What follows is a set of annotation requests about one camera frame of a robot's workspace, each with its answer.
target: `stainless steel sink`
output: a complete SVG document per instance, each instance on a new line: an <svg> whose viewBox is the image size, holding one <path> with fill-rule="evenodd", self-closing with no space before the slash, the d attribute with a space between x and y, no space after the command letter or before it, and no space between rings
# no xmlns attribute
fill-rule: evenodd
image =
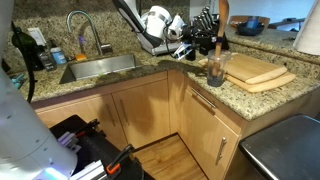
<svg viewBox="0 0 320 180"><path fill-rule="evenodd" d="M71 64L66 68L60 84L97 77L111 72L134 69L140 66L142 66L141 62L133 54Z"/></svg>

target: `bowl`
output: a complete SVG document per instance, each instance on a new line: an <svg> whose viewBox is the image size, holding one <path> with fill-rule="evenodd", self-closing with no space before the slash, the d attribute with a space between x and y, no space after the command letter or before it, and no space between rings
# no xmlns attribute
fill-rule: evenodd
<svg viewBox="0 0 320 180"><path fill-rule="evenodd" d="M264 29L264 25L259 23L256 28L247 28L247 23L237 25L237 34L242 36L255 36L260 34Z"/></svg>

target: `cabinet door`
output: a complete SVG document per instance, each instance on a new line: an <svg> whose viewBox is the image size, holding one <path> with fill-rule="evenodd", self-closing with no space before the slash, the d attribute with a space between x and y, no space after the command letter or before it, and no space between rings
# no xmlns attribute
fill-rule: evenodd
<svg viewBox="0 0 320 180"><path fill-rule="evenodd" d="M50 128L75 114L87 122L98 119L99 128L106 133L106 138L117 148L123 149L127 145L111 95L40 112L38 116Z"/></svg>
<svg viewBox="0 0 320 180"><path fill-rule="evenodd" d="M180 129L182 118L182 104L185 92L185 77L178 70L168 71L169 107L170 107L170 133Z"/></svg>
<svg viewBox="0 0 320 180"><path fill-rule="evenodd" d="M141 147L170 133L167 80L112 94L128 143Z"/></svg>
<svg viewBox="0 0 320 180"><path fill-rule="evenodd" d="M180 136L209 179L223 179L234 154L237 135L205 101L186 91Z"/></svg>

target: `granite countertop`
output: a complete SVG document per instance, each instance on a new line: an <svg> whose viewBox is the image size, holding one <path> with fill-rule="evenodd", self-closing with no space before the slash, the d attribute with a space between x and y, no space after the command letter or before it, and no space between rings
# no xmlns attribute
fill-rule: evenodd
<svg viewBox="0 0 320 180"><path fill-rule="evenodd" d="M320 65L320 56L302 53L293 48L297 32L266 29L257 36L239 36L230 26L226 27L225 32L230 42Z"/></svg>
<svg viewBox="0 0 320 180"><path fill-rule="evenodd" d="M289 45L287 45L288 47L284 47L285 43L279 45L276 42L274 43L276 45L272 45L271 42L269 42L271 41L270 38L272 39L273 36L272 31L270 32L272 35L266 37L240 37L234 35L234 30L230 28L227 28L226 33L230 42L233 43L237 42L245 46L250 44L250 46L255 46L255 48L269 48L270 51L275 51L275 53L280 53L279 51L283 51L282 53L289 53L290 51ZM285 38L287 36L291 36L291 33L289 33L289 35L284 34L281 37ZM282 50L276 51L275 49L278 49L277 46L283 46ZM297 77L292 82L282 87L261 93L249 93L229 81L226 81L221 87L214 88L207 85L206 71L198 64L198 60L205 58L202 55L197 54L196 61L177 61L169 55L155 57L142 50L128 50L118 54L114 53L111 56L128 53L133 53L136 58L141 61L143 66L129 71L111 73L96 78L84 79L61 85L59 82L66 65L59 65L57 70L52 72L35 72L35 78L38 82L36 83L33 102L94 87L110 85L171 69L178 69L191 80L199 84L203 89L219 99L222 103L238 113L241 117L251 121L320 87L319 80L296 74ZM317 59L318 57L314 57L312 61L317 63ZM27 96L27 83L21 88L21 92L25 97Z"/></svg>

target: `cabinet handle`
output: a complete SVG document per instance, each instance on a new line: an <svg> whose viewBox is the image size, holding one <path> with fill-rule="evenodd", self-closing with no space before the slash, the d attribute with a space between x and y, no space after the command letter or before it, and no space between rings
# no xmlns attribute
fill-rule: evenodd
<svg viewBox="0 0 320 180"><path fill-rule="evenodd" d="M112 124L113 124L114 127L116 127L116 123L114 122L114 118L113 118L112 113L111 113L111 111L110 111L110 107L109 107L108 104L106 104L106 106L107 106L107 110L108 110L108 113L109 113L109 115L110 115Z"/></svg>
<svg viewBox="0 0 320 180"><path fill-rule="evenodd" d="M126 120L126 122L128 123L128 125L130 125L130 123L129 123L129 121L128 121L128 118L127 118L126 110L124 109L124 105L123 105L123 102L122 102L121 99L120 99L120 105L121 105L121 108L122 108L122 110L123 110L124 119Z"/></svg>
<svg viewBox="0 0 320 180"><path fill-rule="evenodd" d="M226 144L227 144L227 138L223 137L221 140L220 149L219 149L217 160L216 160L216 165L218 165L218 162L222 158L222 150Z"/></svg>
<svg viewBox="0 0 320 180"><path fill-rule="evenodd" d="M211 101L209 101L207 98L205 98L202 94L199 93L198 90L195 90L191 88L191 90L196 93L197 96L199 96L201 99L203 99L206 103L208 103L211 107L217 108Z"/></svg>

